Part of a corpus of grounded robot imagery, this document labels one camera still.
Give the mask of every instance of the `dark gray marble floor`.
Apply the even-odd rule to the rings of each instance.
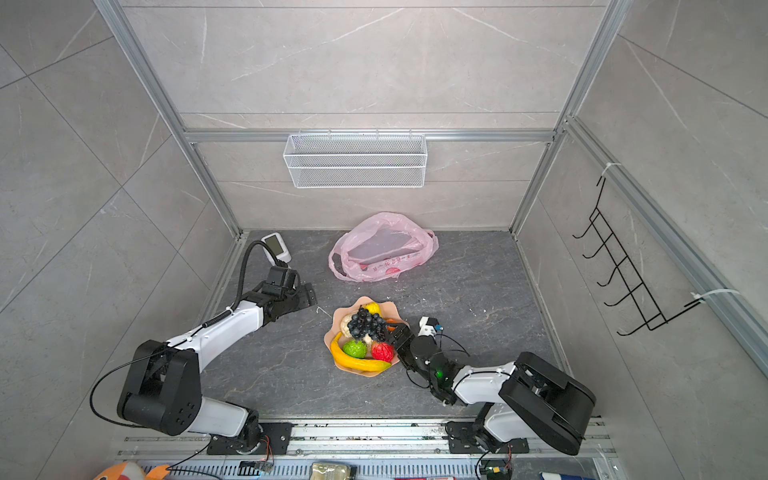
[[[252,232],[258,239],[270,232]],[[328,253],[344,232],[281,232],[303,282],[311,282],[318,307],[284,316],[250,334],[216,358],[202,378],[204,395],[249,406],[261,415],[455,416],[474,415],[478,406],[446,407],[428,390],[415,387],[402,366],[374,378],[338,370],[323,343],[336,308],[361,296],[395,302],[403,319],[417,324],[434,316],[445,333],[472,354],[448,353],[474,366],[493,366],[531,351],[554,362],[550,340],[513,239],[507,232],[437,232],[440,248],[426,264],[398,279],[374,283],[338,280]],[[254,249],[245,289],[266,277],[263,251]],[[222,306],[231,303],[237,272]],[[444,341],[443,348],[450,346]],[[423,380],[414,376],[416,381]]]

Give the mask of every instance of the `white zip tie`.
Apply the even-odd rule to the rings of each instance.
[[[691,292],[690,294],[694,296],[694,300],[701,300],[705,296],[712,295],[714,293],[733,293],[735,295],[741,295],[741,292],[738,290],[732,290],[730,288],[718,288],[715,290],[710,290],[709,292],[702,293],[699,295],[698,293]]]
[[[614,165],[621,165],[621,164],[612,164],[611,162],[608,162],[605,164],[605,168],[603,169],[603,173],[600,174],[601,177],[605,176],[605,172],[608,171],[609,168],[613,167]]]

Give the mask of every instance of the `tile grout line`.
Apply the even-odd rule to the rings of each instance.
[[[552,223],[554,231],[557,232],[558,236],[560,237],[560,241],[563,243],[563,246],[565,247],[565,251],[567,251],[568,254],[571,255],[571,251],[568,249],[568,245],[565,243],[565,240],[563,240],[563,236],[560,234],[560,230],[558,230],[558,228],[554,225],[554,221],[552,220],[552,217],[550,217],[549,212],[547,212],[547,208],[544,206],[544,202],[542,202],[541,199],[539,199],[539,203],[541,204],[541,208],[544,210],[544,213],[547,214],[547,219],[550,221],[550,223]],[[635,380],[634,375],[632,375],[632,370],[630,370],[629,365],[627,365],[627,360],[624,358],[624,354],[621,352],[619,345],[616,344],[616,339],[611,333],[612,330],[608,326],[608,323],[605,321],[605,316],[600,311],[598,302],[594,299],[594,295],[592,295],[592,291],[589,290],[587,279],[584,278],[584,274],[581,272],[581,269],[578,267],[578,264],[576,264],[576,261],[573,260],[573,258],[574,258],[573,255],[571,255],[571,262],[573,262],[574,266],[576,267],[576,271],[581,277],[581,280],[584,282],[584,286],[587,287],[587,292],[589,293],[589,297],[591,298],[592,303],[594,304],[594,308],[597,309],[598,315],[600,315],[600,318],[603,320],[603,324],[605,325],[605,328],[608,330],[608,335],[611,337],[611,341],[616,347],[616,351],[619,352],[619,356],[621,357],[621,362],[624,364],[624,368],[627,369],[627,373],[629,374],[630,379],[632,379],[632,383],[634,384],[635,389],[637,389],[637,394],[640,395],[640,398],[643,401],[643,405],[645,405],[645,408],[648,411],[648,415],[650,415],[651,421],[653,421],[654,426],[656,427],[656,430],[659,432],[659,436],[661,437],[662,442],[664,442],[664,446],[667,447],[667,451],[669,452],[670,457],[672,458],[672,462],[674,462],[675,466],[677,467],[677,471],[680,473],[680,476],[684,478],[683,472],[682,470],[680,470],[680,466],[677,464],[677,459],[674,458],[674,455],[672,455],[672,450],[670,449],[669,444],[667,444],[667,439],[664,438],[664,435],[661,433],[661,429],[659,428],[658,422],[654,418],[654,414],[651,412],[650,407],[648,406],[648,403],[646,402],[645,397],[643,396],[643,393],[640,391],[640,387],[637,386],[637,381]]]
[[[72,414],[72,417],[69,419],[69,422],[67,422],[67,426],[64,428],[64,431],[61,433],[61,436],[59,436],[58,440],[54,444],[53,449],[51,449],[51,453],[48,454],[48,457],[45,459],[45,462],[43,462],[42,467],[40,468],[40,471],[38,472],[38,474],[36,476],[37,479],[40,479],[40,474],[43,472],[43,470],[45,470],[45,466],[48,464],[48,460],[50,460],[51,457],[53,456],[53,453],[55,452],[56,447],[58,447],[58,444],[61,442],[61,439],[64,438],[64,435],[67,433],[67,429],[69,429],[69,427],[71,426],[72,421],[74,420],[75,416],[78,414],[78,412],[80,412],[80,410],[83,407],[83,404],[85,403],[85,401],[90,398],[91,390],[93,389],[93,385],[100,378],[101,373],[107,367],[107,364],[109,363],[110,359],[114,355],[115,351],[117,351],[118,347],[120,346],[120,343],[123,341],[123,338],[125,338],[125,336],[127,335],[128,330],[131,329],[131,327],[133,326],[134,322],[139,317],[139,314],[141,313],[141,310],[143,310],[144,306],[147,305],[147,302],[149,301],[150,297],[152,297],[152,294],[154,293],[155,289],[157,289],[157,286],[160,285],[160,281],[162,281],[163,277],[165,276],[165,273],[170,268],[170,265],[174,262],[174,258],[170,259],[170,262],[168,263],[168,266],[166,266],[165,270],[163,270],[163,274],[160,275],[160,278],[157,279],[157,282],[154,284],[154,287],[152,287],[152,291],[150,291],[149,295],[147,295],[147,299],[144,301],[144,303],[141,304],[141,307],[136,312],[136,315],[134,315],[134,318],[129,322],[128,327],[125,329],[123,334],[120,336],[120,339],[117,341],[117,343],[114,344],[114,348],[112,349],[112,352],[109,354],[107,359],[104,361],[104,365],[101,366],[101,369],[98,371],[98,374],[97,374],[96,378],[91,381],[91,387],[88,389],[88,392],[85,394],[85,397],[80,402],[80,405],[78,405],[78,407],[75,409],[74,414]]]
[[[49,65],[46,65],[46,66],[44,66],[43,68],[38,68],[37,70],[35,70],[35,71],[33,71],[32,73],[29,73],[29,74],[28,74],[28,73],[26,73],[26,72],[24,71],[24,69],[21,67],[21,65],[19,65],[19,64],[16,62],[16,60],[15,60],[15,59],[14,59],[14,58],[11,56],[11,54],[10,54],[10,53],[8,53],[8,50],[5,50],[5,48],[4,48],[2,45],[0,45],[0,48],[2,48],[3,50],[5,50],[5,53],[7,53],[7,54],[8,54],[8,57],[9,57],[11,60],[13,60],[13,62],[14,62],[14,63],[16,64],[16,66],[18,67],[18,69],[19,69],[19,70],[21,70],[23,74],[25,74],[23,77],[21,77],[21,78],[17,78],[17,79],[15,79],[14,81],[12,81],[12,82],[10,82],[10,83],[7,83],[7,84],[5,84],[5,85],[0,85],[0,88],[5,88],[5,87],[8,87],[9,85],[13,85],[13,84],[14,84],[14,83],[16,83],[17,81],[21,81],[21,80],[24,80],[25,78],[29,78],[29,77],[31,77],[32,75],[34,75],[34,74],[38,73],[39,71],[43,71],[43,70],[45,70],[46,68],[48,68],[48,67],[51,67],[52,65],[56,65],[57,63],[59,63],[59,62],[62,62],[62,61],[64,61],[64,60],[66,60],[67,58],[70,58],[70,57],[74,57],[74,56],[75,56],[75,55],[77,55],[78,53],[82,53],[82,52],[84,52],[84,51],[88,50],[88,49],[89,49],[89,48],[91,48],[91,47],[95,47],[96,45],[99,45],[100,43],[104,43],[105,41],[109,40],[110,38],[114,38],[114,35],[110,35],[109,37],[106,37],[104,40],[101,40],[101,41],[97,41],[97,42],[96,42],[96,43],[94,43],[93,45],[89,45],[88,47],[85,47],[85,48],[83,48],[83,49],[82,49],[82,50],[80,50],[80,51],[76,51],[76,52],[75,52],[75,53],[73,53],[72,55],[67,55],[66,57],[64,57],[64,58],[62,58],[62,59],[60,59],[60,60],[57,60],[57,61],[55,61],[55,62],[53,62],[53,63],[51,63],[51,64],[49,64]]]
[[[143,214],[144,214],[144,216],[147,218],[147,220],[149,220],[149,221],[150,221],[150,223],[152,223],[152,226],[153,226],[153,227],[155,227],[155,228],[157,229],[157,231],[158,231],[158,232],[160,232],[160,235],[162,235],[162,236],[163,236],[163,238],[165,239],[165,241],[167,241],[167,242],[168,242],[168,245],[170,245],[170,247],[171,247],[171,248],[173,248],[173,249],[174,249],[174,251],[175,251],[176,253],[179,253],[179,250],[178,250],[176,247],[174,247],[174,245],[173,245],[173,244],[170,242],[170,240],[168,240],[168,237],[166,237],[166,236],[165,236],[165,233],[163,233],[163,231],[162,231],[162,230],[160,230],[160,228],[159,228],[159,227],[156,225],[156,223],[155,223],[155,222],[154,222],[154,221],[153,221],[151,218],[149,218],[149,215],[147,215],[147,212],[145,212],[145,211],[144,211],[144,209],[143,209],[143,208],[141,208],[141,205],[139,205],[139,203],[138,203],[138,202],[137,202],[137,201],[136,201],[136,200],[135,200],[135,199],[134,199],[134,198],[131,196],[131,194],[129,194],[129,193],[128,193],[128,190],[125,190],[125,188],[123,188],[123,187],[121,187],[121,190],[123,190],[123,192],[125,192],[125,194],[126,194],[126,195],[128,195],[128,198],[130,198],[130,199],[131,199],[131,201],[132,201],[134,204],[136,204],[136,206],[139,208],[139,210],[141,211],[141,213],[143,213]]]
[[[387,9],[387,8],[406,8],[406,9],[415,9],[415,8],[606,8],[607,5],[442,5],[439,7],[436,7],[434,5],[422,5],[422,6],[414,6],[414,5],[388,5],[386,7],[373,7],[373,8],[380,8],[380,9]],[[302,9],[302,10],[337,10],[337,9],[359,9],[359,10],[368,10],[371,7],[263,7],[261,5],[259,6],[235,6],[235,5],[122,5],[122,8],[242,8],[242,9],[259,9],[259,10],[280,10],[280,9]]]
[[[559,114],[560,111],[180,111],[179,115],[488,115],[488,114]]]
[[[150,158],[152,158],[152,157],[154,157],[154,155],[157,153],[157,151],[158,151],[158,150],[160,150],[160,149],[163,147],[163,145],[165,145],[165,142],[167,142],[168,140],[170,140],[172,137],[173,137],[173,135],[172,135],[172,134],[169,134],[169,135],[168,135],[168,136],[165,138],[165,140],[163,140],[162,142],[160,142],[160,145],[159,145],[157,148],[155,148],[155,149],[154,149],[154,152],[152,152],[152,153],[151,153],[149,156],[147,156],[147,159],[146,159],[146,160],[144,160],[144,163],[142,163],[142,164],[141,164],[141,167],[143,167],[144,165],[146,165],[146,164],[147,164],[147,162],[149,161],[149,159],[150,159]],[[137,174],[137,173],[139,172],[139,170],[141,170],[141,167],[137,168],[137,169],[136,169],[136,171],[135,171],[134,173],[132,173],[130,177],[128,177],[128,179],[125,181],[125,184],[127,184],[129,181],[131,181],[131,178],[133,178],[133,177],[134,177],[134,175],[135,175],[135,174]]]
[[[75,238],[75,237],[78,235],[78,233],[80,233],[80,231],[81,231],[81,230],[83,230],[83,229],[85,228],[85,226],[86,226],[86,225],[88,225],[88,223],[90,223],[90,222],[91,222],[91,220],[93,220],[93,219],[94,219],[94,217],[96,217],[96,215],[98,215],[98,213],[99,213],[99,212],[100,212],[100,211],[101,211],[101,210],[102,210],[104,207],[106,207],[106,206],[107,206],[107,204],[109,204],[109,201],[110,201],[110,200],[112,200],[112,199],[115,197],[115,195],[117,195],[117,194],[119,194],[119,193],[120,193],[120,190],[122,190],[122,189],[123,189],[122,187],[118,188],[118,190],[117,190],[116,192],[114,192],[114,193],[113,193],[113,194],[112,194],[112,195],[111,195],[111,196],[110,196],[110,197],[107,199],[107,201],[106,201],[106,202],[104,202],[104,205],[101,205],[101,207],[99,207],[98,209],[96,209],[96,212],[95,212],[93,215],[91,215],[91,217],[90,217],[90,218],[88,218],[88,220],[86,220],[86,221],[85,221],[85,223],[83,223],[83,225],[82,225],[80,228],[78,228],[78,231],[74,232],[74,235],[72,235],[72,237],[71,237],[69,240],[67,240],[67,242],[66,242],[66,243],[65,243],[65,244],[64,244],[64,245],[63,245],[63,246],[62,246],[60,249],[58,249],[56,253],[54,253],[54,254],[53,254],[53,257],[51,257],[51,259],[50,259],[49,261],[45,262],[45,265],[43,265],[43,266],[41,267],[41,269],[40,269],[40,270],[39,270],[39,271],[38,271],[38,272],[37,272],[35,275],[33,275],[31,279],[29,279],[29,281],[28,281],[28,282],[27,282],[27,283],[26,283],[26,284],[25,284],[25,285],[22,287],[22,289],[21,289],[21,290],[19,290],[19,291],[18,291],[18,292],[17,292],[17,293],[16,293],[16,294],[15,294],[15,295],[14,295],[14,296],[13,296],[13,297],[12,297],[12,298],[11,298],[11,299],[10,299],[10,300],[7,302],[7,303],[6,303],[6,304],[5,304],[5,306],[3,306],[2,308],[0,308],[0,313],[3,313],[3,312],[5,312],[5,310],[6,310],[6,309],[7,309],[7,308],[8,308],[8,307],[9,307],[9,306],[10,306],[10,305],[13,303],[13,301],[14,301],[14,300],[16,300],[16,297],[17,297],[17,296],[19,296],[19,295],[21,295],[21,293],[22,293],[24,290],[26,290],[26,289],[27,289],[27,287],[29,286],[29,284],[30,284],[30,283],[32,283],[32,281],[33,281],[35,278],[37,278],[37,277],[38,277],[38,275],[40,275],[40,273],[42,273],[42,271],[43,271],[43,270],[45,270],[45,267],[47,267],[47,266],[48,266],[48,264],[49,264],[51,261],[53,261],[53,259],[54,259],[54,258],[56,258],[56,256],[57,256],[58,254],[60,254],[60,253],[61,253],[61,251],[62,251],[62,250],[63,250],[63,249],[64,249],[64,248],[65,248],[65,247],[66,247],[66,246],[67,246],[67,245],[68,245],[68,244],[69,244],[69,243],[72,241],[72,239],[74,239],[74,238]]]
[[[477,184],[482,182],[529,182],[530,178],[526,180],[425,180],[424,184]],[[216,180],[219,184],[291,184],[291,180]],[[360,187],[308,187],[300,188],[298,190],[325,190],[325,189],[339,189],[339,188],[407,188],[409,190],[418,190],[421,187],[367,187],[365,185]]]
[[[205,209],[208,207],[208,204],[210,204],[210,198],[208,199],[208,202],[205,204],[205,207],[203,207],[203,209],[200,211],[200,214],[199,214],[199,215],[197,215],[197,219],[194,221],[194,223],[192,223],[192,228],[190,228],[190,231],[188,231],[188,232],[187,232],[187,236],[186,236],[186,237],[184,237],[184,240],[181,242],[181,247],[183,247],[183,246],[184,246],[184,242],[186,242],[186,241],[187,241],[187,238],[189,238],[189,236],[190,236],[190,233],[192,233],[192,230],[195,228],[195,225],[197,225],[197,222],[200,220],[200,217],[202,217],[202,216],[203,216],[203,212],[204,212],[204,211],[205,211]],[[194,269],[194,268],[192,268],[192,266],[189,264],[189,262],[187,262],[187,259],[186,259],[186,258],[184,258],[184,255],[182,255],[182,254],[181,254],[181,247],[179,247],[179,250],[177,250],[177,252],[179,253],[179,257],[181,257],[181,259],[182,259],[182,260],[183,260],[183,261],[184,261],[184,262],[187,264],[187,266],[188,266],[188,267],[190,267],[190,270],[192,270],[192,272],[193,272],[193,273],[194,273],[194,274],[197,276],[197,278],[198,278],[198,279],[200,279],[200,282],[203,282],[203,285],[205,285],[205,286],[208,288],[208,290],[210,290],[211,288],[213,288],[213,287],[210,287],[210,286],[208,286],[208,284],[207,284],[207,283],[205,283],[205,280],[203,280],[202,278],[200,278],[200,274],[198,274],[198,273],[195,271],[195,269]]]
[[[56,108],[56,105],[54,105],[54,104],[53,104],[53,102],[52,102],[52,101],[51,101],[51,100],[48,98],[48,96],[47,96],[47,95],[46,95],[46,94],[43,92],[43,90],[42,90],[42,89],[41,89],[41,88],[38,86],[38,84],[36,84],[36,83],[35,83],[35,81],[34,81],[34,80],[32,80],[32,78],[31,78],[31,77],[28,77],[28,78],[29,78],[29,81],[32,83],[32,85],[34,85],[34,86],[35,86],[35,88],[37,88],[37,89],[38,89],[38,91],[40,92],[40,95],[42,95],[42,96],[43,96],[43,98],[44,98],[44,99],[45,99],[45,100],[46,100],[46,101],[47,101],[47,102],[48,102],[48,103],[51,105],[51,107],[52,107],[52,108],[53,108],[53,109],[56,111],[56,113],[58,114],[58,116],[59,116],[59,117],[61,117],[61,119],[62,119],[62,120],[63,120],[63,121],[64,121],[64,122],[67,124],[67,126],[69,127],[69,129],[70,129],[70,130],[72,130],[72,133],[74,133],[74,134],[75,134],[75,136],[77,136],[77,138],[78,138],[78,139],[79,139],[79,140],[80,140],[80,141],[83,143],[83,145],[85,145],[85,147],[88,149],[88,151],[90,151],[90,152],[91,152],[91,154],[92,154],[92,155],[93,155],[93,156],[96,158],[96,160],[98,160],[98,163],[100,163],[100,164],[101,164],[101,166],[102,166],[102,167],[104,167],[104,169],[107,171],[107,173],[110,175],[110,177],[112,177],[112,180],[116,181],[116,182],[118,183],[118,185],[119,185],[119,186],[122,188],[122,187],[123,187],[123,184],[122,184],[122,183],[121,183],[121,182],[120,182],[120,181],[119,181],[119,180],[118,180],[118,179],[115,177],[115,175],[114,175],[114,174],[112,174],[112,172],[111,172],[111,171],[110,171],[110,170],[107,168],[107,166],[106,166],[106,165],[104,164],[104,162],[103,162],[103,161],[102,161],[102,160],[99,158],[99,156],[98,156],[98,155],[96,155],[96,153],[95,153],[95,152],[94,152],[94,151],[91,149],[91,146],[90,146],[90,145],[88,145],[88,143],[87,143],[85,140],[83,140],[83,137],[81,137],[81,136],[80,136],[80,134],[78,133],[78,131],[76,131],[76,130],[74,129],[74,127],[72,127],[72,125],[69,123],[69,120],[67,120],[67,119],[64,117],[64,115],[63,115],[63,114],[61,114],[61,112],[58,110],[58,108]]]
[[[738,103],[738,104],[739,104],[739,105],[741,105],[742,107],[745,107],[745,108],[747,108],[747,109],[749,109],[749,110],[753,111],[754,113],[758,114],[760,117],[763,117],[763,118],[765,118],[766,120],[768,120],[768,115],[766,115],[766,114],[764,114],[764,113],[762,113],[762,112],[760,112],[760,111],[758,111],[758,110],[755,110],[754,108],[752,108],[751,106],[749,106],[749,105],[745,104],[745,103],[744,103],[744,102],[742,102],[741,100],[739,100],[739,99],[737,99],[737,98],[735,98],[735,97],[732,97],[731,95],[729,95],[729,94],[725,93],[724,91],[720,90],[720,89],[719,89],[719,88],[717,88],[717,87],[714,87],[713,85],[710,85],[710,84],[706,83],[704,80],[702,80],[701,78],[698,78],[696,75],[694,75],[694,74],[691,74],[691,73],[689,73],[689,72],[687,72],[687,71],[683,70],[682,68],[678,67],[677,65],[675,65],[674,63],[672,63],[672,62],[670,62],[670,61],[668,61],[668,60],[664,60],[664,59],[663,59],[662,57],[660,57],[659,55],[656,55],[656,54],[655,54],[655,53],[653,53],[652,51],[650,51],[650,50],[647,50],[645,47],[643,47],[643,46],[641,46],[641,45],[638,45],[638,44],[636,44],[635,42],[633,42],[632,40],[630,40],[630,39],[629,39],[629,38],[627,38],[627,37],[624,37],[624,36],[623,36],[623,35],[621,35],[621,34],[616,34],[616,36],[617,36],[617,37],[621,37],[621,38],[622,38],[622,39],[624,39],[626,42],[628,42],[628,43],[631,43],[632,45],[634,45],[635,47],[638,47],[639,49],[641,49],[642,51],[646,52],[646,53],[647,53],[647,54],[649,54],[649,55],[653,55],[653,57],[654,57],[654,58],[658,58],[659,60],[661,60],[661,61],[662,61],[662,62],[664,62],[665,64],[667,64],[667,65],[671,66],[672,68],[674,68],[675,70],[678,70],[678,71],[681,71],[681,72],[683,72],[684,74],[688,75],[688,76],[689,76],[689,77],[691,77],[692,79],[694,79],[694,80],[696,80],[696,81],[699,81],[699,82],[700,82],[700,83],[702,83],[702,84],[705,84],[707,87],[711,88],[712,90],[715,90],[717,93],[719,93],[719,94],[721,94],[721,95],[724,95],[724,96],[726,96],[726,97],[730,98],[731,100],[735,101],[736,103]]]
[[[24,69],[23,69],[23,68],[22,68],[22,66],[21,66],[21,65],[19,65],[19,64],[18,64],[18,62],[17,62],[17,61],[16,61],[16,60],[15,60],[15,59],[14,59],[14,58],[11,56],[11,54],[9,54],[9,53],[8,53],[8,50],[6,50],[6,49],[5,49],[5,47],[4,47],[4,46],[2,46],[2,44],[0,44],[0,48],[1,48],[1,49],[2,49],[4,52],[5,52],[5,54],[8,56],[8,58],[10,58],[10,59],[11,59],[11,61],[13,62],[13,64],[14,64],[14,65],[16,65],[16,67],[18,67],[18,70],[19,70],[19,71],[20,71],[22,74],[24,74],[24,73],[25,73],[25,72],[24,72]],[[0,88],[5,88],[5,87],[8,87],[10,84],[14,84],[14,83],[16,83],[17,81],[19,81],[19,80],[23,80],[23,79],[24,79],[24,78],[26,78],[26,77],[27,77],[27,75],[25,75],[24,77],[21,77],[21,78],[16,78],[14,81],[10,81],[9,83],[7,83],[7,84],[5,84],[5,85],[0,85]]]

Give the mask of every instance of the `black cable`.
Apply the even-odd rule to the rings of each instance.
[[[442,333],[442,332],[438,333],[438,335],[440,335],[441,337],[443,337],[443,336],[444,336],[446,339],[449,339],[449,340],[451,340],[453,343],[455,343],[456,345],[458,345],[458,347],[459,347],[459,348],[461,348],[462,350],[464,350],[464,353],[466,353],[466,354],[467,354],[467,356],[469,356],[469,352],[467,352],[467,349],[466,349],[466,348],[464,348],[464,346],[463,346],[461,343],[457,342],[456,340],[454,340],[453,338],[451,338],[451,337],[449,337],[449,336],[445,335],[445,334],[444,334],[444,333]],[[440,339],[440,348],[442,348],[442,338]]]
[[[245,283],[245,269],[248,266],[248,257],[250,257],[250,251],[253,250],[253,248],[256,245],[261,245],[264,247],[264,249],[268,252],[270,257],[272,257],[272,260],[275,262],[275,265],[281,265],[286,266],[286,263],[278,260],[275,256],[275,253],[272,251],[269,245],[264,243],[261,240],[254,240],[253,242],[248,245],[248,247],[245,249],[245,252],[243,253],[243,261],[240,264],[240,275],[237,277],[237,295],[235,296],[235,300],[232,303],[232,310],[235,310],[237,308],[237,304],[240,303],[240,299],[243,296],[243,284]]]
[[[251,242],[250,245],[248,245],[248,248],[246,248],[245,254],[243,255],[243,262],[240,264],[240,275],[237,277],[237,296],[235,297],[235,300],[232,303],[232,306],[229,309],[224,310],[222,313],[219,313],[214,318],[204,322],[202,325],[197,327],[197,329],[194,332],[192,332],[192,334],[189,335],[189,337],[194,337],[202,329],[207,328],[209,326],[212,326],[212,325],[220,322],[221,320],[227,318],[237,308],[237,305],[240,303],[240,300],[241,300],[241,298],[243,296],[243,284],[245,283],[245,270],[246,270],[246,267],[248,266],[248,257],[250,256],[250,251],[253,250],[253,248],[256,245],[261,245],[262,247],[264,247],[266,249],[266,251],[272,257],[272,260],[274,260],[275,265],[287,266],[287,263],[283,262],[282,260],[278,260],[277,259],[277,257],[275,256],[275,253],[272,251],[272,249],[270,248],[269,245],[267,245],[266,243],[264,243],[261,240],[255,240],[255,241]],[[259,290],[263,284],[264,284],[264,281],[259,283],[259,285],[257,286],[256,290]],[[179,345],[181,345],[182,343],[185,343],[185,342],[186,342],[186,340],[183,340],[183,341],[177,343],[176,345],[173,345],[173,346],[169,347],[169,349],[176,348],[177,346],[179,346]],[[145,427],[143,425],[137,425],[135,423],[117,422],[115,420],[108,419],[107,417],[103,416],[101,413],[96,411],[96,407],[94,406],[94,394],[96,393],[96,387],[98,387],[101,384],[101,382],[103,382],[104,379],[106,379],[112,373],[115,373],[119,369],[122,369],[124,367],[129,366],[129,365],[132,365],[132,364],[134,364],[136,362],[141,362],[142,360],[150,359],[153,356],[162,355],[166,351],[167,351],[166,349],[163,349],[160,352],[156,352],[156,353],[152,353],[152,354],[147,355],[147,356],[143,356],[140,359],[131,360],[130,362],[124,363],[124,364],[122,364],[122,365],[120,365],[118,367],[113,368],[112,370],[110,370],[109,372],[106,372],[103,376],[101,376],[101,378],[96,381],[96,383],[94,384],[93,388],[91,388],[91,394],[89,395],[89,398],[88,398],[88,402],[91,405],[91,411],[94,413],[94,415],[96,415],[98,418],[100,418],[100,419],[102,419],[102,420],[104,420],[106,422],[109,422],[109,423],[111,423],[113,425],[118,425],[118,426],[121,426],[121,427],[128,427],[128,428],[131,428],[131,429],[146,429],[146,428],[148,428],[148,427]]]
[[[193,458],[193,457],[197,456],[197,455],[198,455],[200,452],[202,452],[203,450],[207,449],[207,448],[210,446],[210,444],[211,444],[211,442],[212,442],[213,440],[214,440],[214,436],[213,436],[213,435],[211,435],[211,436],[210,436],[210,440],[208,440],[208,443],[207,443],[207,444],[206,444],[206,445],[205,445],[205,446],[204,446],[202,449],[200,449],[200,450],[196,451],[195,453],[193,453],[192,455],[190,455],[190,456],[186,457],[186,458],[185,458],[184,460],[182,460],[181,462],[176,462],[176,463],[174,463],[173,465],[171,465],[170,467],[168,467],[168,469],[171,469],[171,468],[173,468],[173,467],[175,467],[175,466],[177,466],[177,465],[181,465],[182,463],[186,462],[186,461],[187,461],[187,460],[189,460],[190,458]]]
[[[197,473],[200,475],[208,475],[211,478],[216,478],[217,480],[224,480],[219,475],[214,475],[213,473],[208,472],[201,472],[200,470],[192,470],[191,468],[169,468],[169,472],[188,472],[188,473]]]
[[[437,352],[434,352],[432,355],[430,355],[429,358],[425,361],[425,363],[429,364],[432,361],[432,358],[435,357],[435,355],[439,355],[440,353],[445,353],[445,352],[461,352],[461,353],[466,353],[467,356],[472,356],[466,350],[459,350],[459,349],[438,350]]]
[[[429,385],[421,386],[418,383],[414,382],[413,379],[411,378],[411,375],[408,373],[408,367],[406,367],[405,363],[403,363],[402,366],[405,367],[405,369],[406,369],[406,376],[408,377],[408,380],[410,380],[413,385],[418,386],[420,389],[428,389],[429,388]]]
[[[478,474],[478,467],[480,466],[480,462],[481,462],[481,461],[482,461],[482,459],[483,459],[483,458],[484,458],[484,457],[485,457],[487,454],[489,454],[489,453],[491,453],[491,451],[490,451],[490,450],[488,450],[486,453],[484,453],[484,454],[480,455],[480,458],[478,458],[478,462],[477,462],[477,463],[475,463],[475,477],[476,477],[478,480],[481,480],[481,479],[480,479],[480,475]]]
[[[146,428],[148,428],[148,427],[145,427],[143,425],[136,425],[135,423],[116,422],[113,419],[108,419],[107,417],[103,416],[101,413],[97,412],[96,411],[96,407],[94,406],[94,394],[96,393],[96,387],[98,387],[99,384],[101,382],[103,382],[104,379],[106,379],[109,375],[117,372],[119,369],[127,367],[127,366],[129,366],[129,365],[131,365],[133,363],[136,363],[136,362],[141,362],[142,360],[150,359],[153,356],[163,355],[164,353],[166,353],[166,351],[168,349],[174,349],[174,348],[178,347],[179,345],[181,345],[182,343],[185,343],[185,342],[186,342],[186,340],[183,340],[183,341],[177,343],[174,346],[168,347],[167,349],[162,349],[160,352],[151,353],[150,355],[143,356],[140,359],[131,360],[130,362],[126,362],[126,363],[124,363],[124,364],[122,364],[120,366],[117,366],[117,367],[113,368],[112,370],[110,370],[109,372],[106,372],[104,375],[102,375],[101,378],[96,381],[96,383],[94,384],[93,388],[91,388],[91,394],[88,397],[88,402],[91,405],[91,411],[94,413],[94,415],[96,415],[98,418],[100,418],[100,419],[102,419],[102,420],[104,420],[106,422],[110,422],[110,423],[112,423],[114,425],[119,425],[121,427],[128,427],[130,429],[146,429]]]

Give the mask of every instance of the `white wire basket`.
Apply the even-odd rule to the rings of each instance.
[[[423,187],[423,134],[293,134],[283,158],[296,188]]]

